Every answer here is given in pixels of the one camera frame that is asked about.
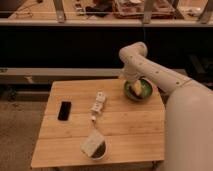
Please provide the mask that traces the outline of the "translucent yellow tool tip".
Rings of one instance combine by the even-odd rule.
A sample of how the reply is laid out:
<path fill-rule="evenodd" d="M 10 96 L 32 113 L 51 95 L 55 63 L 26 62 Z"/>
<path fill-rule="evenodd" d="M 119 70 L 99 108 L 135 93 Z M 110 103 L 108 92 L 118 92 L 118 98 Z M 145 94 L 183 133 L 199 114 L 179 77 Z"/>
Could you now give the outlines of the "translucent yellow tool tip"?
<path fill-rule="evenodd" d="M 140 82 L 136 82 L 133 86 L 133 91 L 135 92 L 135 94 L 139 97 L 142 96 L 142 87 L 141 87 L 141 83 Z"/>

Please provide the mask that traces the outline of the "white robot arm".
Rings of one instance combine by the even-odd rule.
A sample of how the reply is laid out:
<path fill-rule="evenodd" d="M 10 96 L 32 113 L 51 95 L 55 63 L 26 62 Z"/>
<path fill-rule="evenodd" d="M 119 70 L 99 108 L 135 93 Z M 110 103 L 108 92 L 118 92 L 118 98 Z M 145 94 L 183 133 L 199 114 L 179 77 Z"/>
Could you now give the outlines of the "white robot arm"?
<path fill-rule="evenodd" d="M 169 95 L 165 109 L 164 171 L 213 171 L 213 90 L 147 58 L 142 42 L 123 47 L 123 74 L 144 76 Z"/>

